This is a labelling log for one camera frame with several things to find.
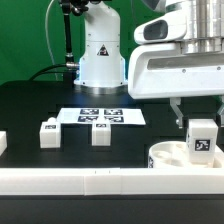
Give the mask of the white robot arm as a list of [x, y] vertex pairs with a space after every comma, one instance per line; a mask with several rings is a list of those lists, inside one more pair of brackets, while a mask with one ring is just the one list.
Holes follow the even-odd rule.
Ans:
[[143, 0], [163, 15], [134, 31], [129, 61], [134, 99], [168, 98], [177, 124], [183, 97], [219, 95], [224, 126], [224, 0]]

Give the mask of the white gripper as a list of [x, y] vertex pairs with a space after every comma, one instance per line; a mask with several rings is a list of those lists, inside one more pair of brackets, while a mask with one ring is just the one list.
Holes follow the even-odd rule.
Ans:
[[179, 128], [179, 97], [222, 95], [216, 120], [224, 126], [224, 53], [184, 55], [178, 43], [139, 46], [129, 61], [128, 92], [134, 99], [171, 98]]

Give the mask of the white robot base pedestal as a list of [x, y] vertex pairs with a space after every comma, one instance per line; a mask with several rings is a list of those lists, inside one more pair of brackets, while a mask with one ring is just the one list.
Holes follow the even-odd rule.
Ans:
[[89, 3], [85, 19], [85, 52], [75, 84], [117, 88], [127, 84], [125, 59], [120, 53], [120, 16], [104, 2]]

